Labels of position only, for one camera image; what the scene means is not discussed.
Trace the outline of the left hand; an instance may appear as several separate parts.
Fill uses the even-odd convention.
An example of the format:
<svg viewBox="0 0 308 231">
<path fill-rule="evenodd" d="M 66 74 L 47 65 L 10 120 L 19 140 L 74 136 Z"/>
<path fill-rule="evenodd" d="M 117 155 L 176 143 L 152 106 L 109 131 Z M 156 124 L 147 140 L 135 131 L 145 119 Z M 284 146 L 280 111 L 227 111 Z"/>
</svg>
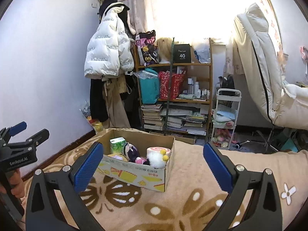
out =
<svg viewBox="0 0 308 231">
<path fill-rule="evenodd" d="M 21 178 L 20 169 L 16 169 L 13 174 L 8 179 L 9 183 L 12 185 L 11 193 L 16 198 L 23 198 L 25 194 L 24 182 Z"/>
</svg>

